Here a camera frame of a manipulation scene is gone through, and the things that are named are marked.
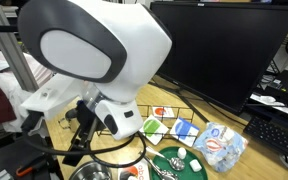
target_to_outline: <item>black cable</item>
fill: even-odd
[[[95,154],[90,154],[90,156],[95,162],[97,162],[99,164],[102,164],[104,166],[107,166],[107,167],[111,167],[111,168],[126,168],[126,167],[133,166],[134,164],[140,162],[144,158],[145,153],[146,153],[145,139],[144,139],[144,137],[142,136],[142,134],[140,132],[137,132],[137,134],[138,134],[140,140],[142,141],[143,151],[142,151],[141,155],[135,161],[133,161],[131,163],[127,163],[127,164],[111,164],[111,163],[108,163],[108,162],[105,162],[105,161],[99,159]]]
[[[204,101],[203,99],[199,99],[199,98],[191,98],[191,97],[186,97],[186,96],[183,96],[177,92],[175,92],[175,90],[172,90],[172,92],[170,92],[169,90],[166,89],[166,87],[162,87],[160,84],[158,84],[154,78],[152,78],[152,81],[155,83],[149,83],[150,85],[154,85],[154,86],[157,86],[158,88],[162,89],[164,92],[168,93],[168,94],[175,94],[176,96],[180,96],[182,98],[185,98],[185,99],[190,99],[190,100],[196,100],[196,101]]]
[[[17,26],[1,26],[0,25],[0,32],[9,32],[9,33],[18,32],[18,28]]]
[[[219,113],[221,113],[223,116],[225,116],[226,118],[228,118],[228,119],[230,119],[230,120],[232,120],[232,121],[234,121],[234,122],[237,122],[237,123],[239,123],[239,124],[241,124],[241,125],[243,125],[243,126],[246,126],[245,124],[239,122],[238,120],[229,117],[228,115],[226,115],[225,113],[223,113],[222,111],[220,111],[219,109],[217,109],[215,106],[213,106],[211,103],[209,103],[209,102],[207,102],[207,101],[205,101],[205,102],[206,102],[209,106],[211,106],[213,109],[215,109],[217,112],[219,112]]]
[[[106,153],[106,152],[111,152],[111,151],[116,151],[118,149],[121,149],[125,146],[127,146],[128,144],[130,144],[133,139],[134,139],[135,135],[132,135],[131,138],[126,141],[125,143],[115,146],[115,147],[111,147],[111,148],[106,148],[106,149],[99,149],[99,150],[93,150],[93,151],[89,151],[89,150],[85,150],[85,151],[62,151],[62,150],[56,150],[56,149],[51,149],[48,148],[46,146],[42,146],[39,144],[35,144],[32,141],[30,141],[29,135],[26,131],[23,131],[23,139],[24,141],[29,144],[30,146],[34,147],[35,149],[51,154],[51,155],[60,155],[60,156],[81,156],[81,155],[90,155],[90,154],[100,154],[100,153]]]
[[[210,120],[208,120],[198,109],[196,109],[191,102],[189,102],[184,97],[179,97],[199,118],[201,118],[202,121],[204,121],[205,123],[210,122]]]

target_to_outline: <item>computer monitor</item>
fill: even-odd
[[[172,36],[158,75],[239,114],[288,33],[288,7],[153,2]]]

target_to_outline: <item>metal stand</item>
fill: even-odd
[[[71,118],[77,118],[80,126],[71,139],[71,146],[68,151],[83,151],[88,148],[88,142],[92,141],[95,131],[101,130],[99,128],[104,128],[104,126],[100,126],[100,120],[85,106],[84,103],[78,104],[76,107],[76,113],[75,115],[71,114]],[[77,166],[82,158],[83,155],[65,156],[63,164]]]
[[[0,25],[10,25],[1,7]],[[26,59],[19,44],[17,43],[14,33],[0,33],[0,49],[21,88],[26,91],[36,91],[38,89],[38,85],[34,79],[31,69],[27,65]]]

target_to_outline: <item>metal rod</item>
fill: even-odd
[[[94,118],[94,121],[93,121],[93,123],[92,123],[90,132],[88,133],[88,137],[87,137],[87,140],[90,141],[90,142],[91,142],[92,139],[93,139],[93,136],[94,136],[94,133],[95,133],[96,128],[97,128],[97,126],[98,126],[98,123],[99,123],[99,119],[98,119],[97,117]]]
[[[0,26],[0,33],[2,32],[18,32],[17,26]]]
[[[10,23],[0,7],[0,26],[9,25]],[[36,91],[38,85],[14,33],[0,33],[0,49],[21,88],[26,91]]]
[[[163,88],[164,90],[170,92],[170,93],[173,93],[175,95],[177,95],[189,108],[192,109],[192,111],[198,115],[205,123],[208,123],[210,122],[198,109],[196,109],[185,97],[181,96],[180,95],[180,91],[182,90],[181,88],[179,89],[172,89],[172,88],[169,88],[169,87],[165,87],[163,85],[159,85],[157,83],[151,83],[149,82],[149,84],[151,85],[154,85],[158,88]]]

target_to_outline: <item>desk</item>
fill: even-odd
[[[136,98],[136,101],[140,105],[172,105],[178,107],[187,107],[177,96],[166,93],[165,91],[152,86],[146,85],[140,91]],[[218,122],[224,125],[229,126],[236,132],[242,134],[246,139],[249,140],[249,145],[242,154],[240,160],[235,164],[235,166],[228,172],[225,173],[217,173],[212,167],[210,167],[205,161],[203,155],[192,148],[185,148],[194,154],[196,154],[199,159],[201,159],[204,164],[208,177],[210,180],[216,179],[236,179],[236,180],[244,180],[244,179],[274,179],[274,180],[285,180],[288,179],[288,169],[284,167],[282,162],[280,162],[278,154],[261,144],[257,143],[255,140],[246,134],[243,134],[243,126],[239,123],[233,122],[226,117],[222,116],[220,113],[212,109],[208,104],[203,101],[191,100],[193,105],[210,121]],[[59,113],[53,120],[47,122],[47,126],[49,129],[49,133],[54,145],[54,148],[67,150],[70,146],[70,139],[73,136],[73,133],[70,130],[63,130],[59,125],[57,120],[64,117],[64,113],[75,107],[74,103],[71,103],[67,106],[61,113]],[[233,116],[229,113],[226,113],[229,116],[237,119],[243,124],[247,122],[239,119],[236,116]],[[205,130],[206,124],[198,117],[194,117],[193,123],[200,127],[201,132]],[[121,142],[116,142],[113,140],[111,136],[94,135],[92,146],[94,149],[99,148],[107,148],[114,145],[118,145]],[[152,145],[151,143],[147,143],[147,145],[152,146],[156,150],[161,150],[167,146],[183,146],[183,144],[179,144],[179,142],[173,139],[163,139],[157,146]],[[110,160],[111,162],[117,163],[119,161],[127,161],[132,160],[137,157],[137,153],[142,149],[141,142],[139,138],[135,138],[135,140],[127,147],[122,150],[116,151],[114,154],[106,153],[99,155],[100,158],[104,160]],[[68,165],[61,164],[63,157],[58,157],[60,168],[63,173],[63,177],[68,179],[76,167],[71,167]],[[84,156],[82,161],[78,164],[81,164],[90,161],[91,158],[89,156]],[[117,169],[112,169],[113,179],[117,180]]]

